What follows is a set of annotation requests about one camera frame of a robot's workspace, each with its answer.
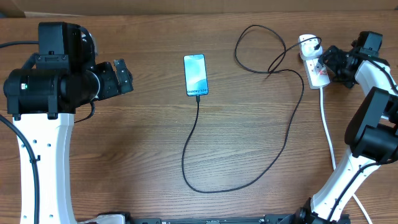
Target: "smartphone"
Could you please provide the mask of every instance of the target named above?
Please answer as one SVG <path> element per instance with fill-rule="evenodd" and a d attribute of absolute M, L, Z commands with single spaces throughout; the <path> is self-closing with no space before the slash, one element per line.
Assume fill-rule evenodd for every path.
<path fill-rule="evenodd" d="M 205 56 L 203 54 L 184 56 L 185 84 L 188 96 L 209 94 Z"/>

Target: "white power cable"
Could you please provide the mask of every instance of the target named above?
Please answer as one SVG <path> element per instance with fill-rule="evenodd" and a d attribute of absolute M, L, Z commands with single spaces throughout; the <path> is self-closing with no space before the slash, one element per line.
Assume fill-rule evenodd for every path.
<path fill-rule="evenodd" d="M 326 124 L 326 119 L 325 119 L 325 110 L 323 109 L 323 88 L 319 88 L 319 95 L 320 95 L 320 110 L 321 110 L 321 117 L 322 117 L 322 123 L 323 123 L 323 128 L 325 129 L 325 134 L 326 138 L 329 143 L 329 149 L 330 149 L 330 157 L 331 157 L 331 165 L 333 166 L 333 170 L 336 169 L 336 161 L 335 161 L 335 152 L 333 151 L 333 145 L 331 143 L 330 135 L 329 135 L 329 130 L 328 130 L 328 125 Z M 366 220 L 368 221 L 369 224 L 373 224 L 371 217 L 369 217 L 368 213 L 366 212 L 365 208 L 363 207 L 362 203 L 359 201 L 357 196 L 353 194 L 353 198 L 358 204 L 359 208 L 363 212 Z"/>

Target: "wooden table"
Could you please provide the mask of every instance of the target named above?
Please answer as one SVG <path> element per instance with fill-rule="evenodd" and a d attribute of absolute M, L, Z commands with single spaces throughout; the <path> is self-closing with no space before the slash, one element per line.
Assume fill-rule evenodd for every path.
<path fill-rule="evenodd" d="M 96 38 L 97 62 L 124 58 L 134 76 L 132 93 L 96 103 L 96 113 L 77 124 L 70 146 L 73 210 L 78 220 L 100 212 L 130 211 L 135 217 L 253 217 L 292 213 L 329 178 L 330 153 L 319 113 L 319 92 L 308 87 L 298 55 L 291 50 L 281 68 L 299 71 L 303 101 L 285 151 L 254 185 L 225 194 L 198 194 L 182 179 L 181 153 L 192 128 L 196 102 L 185 94 L 183 56 L 205 54 L 210 94 L 201 98 L 197 129 L 188 147 L 188 180 L 202 190 L 237 187 L 257 177 L 282 147 L 301 83 L 293 73 L 253 74 L 239 67 L 233 49 L 240 33 L 262 24 L 288 46 L 301 34 L 323 38 L 324 48 L 349 50 L 363 30 L 384 35 L 380 56 L 398 77 L 398 13 L 295 12 L 177 16 L 64 17 L 1 19 L 0 42 L 37 40 L 40 21 L 85 26 Z M 281 53 L 270 32 L 250 32 L 239 48 L 241 61 L 266 69 Z M 21 67 L 37 46 L 0 50 L 0 83 Z M 333 83 L 325 90 L 325 110 L 337 160 L 345 150 L 348 122 L 364 99 L 360 87 Z M 0 96 L 6 114 L 6 98 Z M 89 106 L 78 109 L 85 117 Z M 0 222 L 18 223 L 21 209 L 19 152 L 15 135 L 0 125 Z M 374 223 L 398 219 L 398 166 L 384 166 L 357 191 Z M 351 200 L 353 223 L 364 223 Z"/>

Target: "power strip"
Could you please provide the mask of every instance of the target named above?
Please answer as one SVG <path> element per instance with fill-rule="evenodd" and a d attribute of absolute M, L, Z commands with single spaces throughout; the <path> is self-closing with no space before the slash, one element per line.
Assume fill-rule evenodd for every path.
<path fill-rule="evenodd" d="M 315 37 L 312 34 L 304 34 L 298 38 L 298 41 Z M 327 86 L 330 83 L 328 72 L 325 65 L 321 65 L 318 60 L 322 54 L 322 46 L 315 50 L 315 46 L 318 44 L 317 39 L 305 41 L 300 44 L 300 56 L 304 62 L 305 73 L 307 74 L 310 88 L 313 90 Z"/>

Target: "wooden surface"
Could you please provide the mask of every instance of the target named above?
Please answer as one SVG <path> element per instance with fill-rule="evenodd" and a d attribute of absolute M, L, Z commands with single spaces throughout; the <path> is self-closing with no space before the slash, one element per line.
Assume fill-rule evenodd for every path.
<path fill-rule="evenodd" d="M 1 19 L 0 42 L 36 40 L 37 24 L 50 19 Z M 312 33 L 348 50 L 359 32 L 384 35 L 380 56 L 398 73 L 398 13 L 313 12 L 195 16 L 114 16 L 62 18 L 85 26 L 96 38 L 97 62 L 124 58 L 134 76 L 134 91 L 96 103 L 96 113 L 77 124 L 70 146 L 72 202 L 78 220 L 112 210 L 135 217 L 253 217 L 293 213 L 318 192 L 332 172 L 319 113 L 319 92 L 308 87 L 299 57 L 291 50 L 281 68 L 305 80 L 303 101 L 293 120 L 285 151 L 254 185 L 225 194 L 198 194 L 181 173 L 183 144 L 195 119 L 194 98 L 185 94 L 183 56 L 205 54 L 210 94 L 201 98 L 197 129 L 188 147 L 186 172 L 202 190 L 237 187 L 257 177 L 279 152 L 301 83 L 293 73 L 249 73 L 233 58 L 240 33 L 251 24 L 274 29 L 288 46 Z M 247 66 L 265 70 L 281 53 L 270 32 L 250 32 L 239 48 Z M 36 46 L 0 50 L 0 83 L 19 68 Z M 364 96 L 331 84 L 325 110 L 337 161 L 345 129 Z M 0 96 L 6 114 L 6 98 Z M 76 119 L 89 113 L 78 109 Z M 0 125 L 0 223 L 18 223 L 21 209 L 20 164 L 15 135 Z M 357 191 L 374 223 L 398 219 L 397 164 L 384 166 Z M 365 219 L 353 200 L 345 208 L 353 223 Z"/>

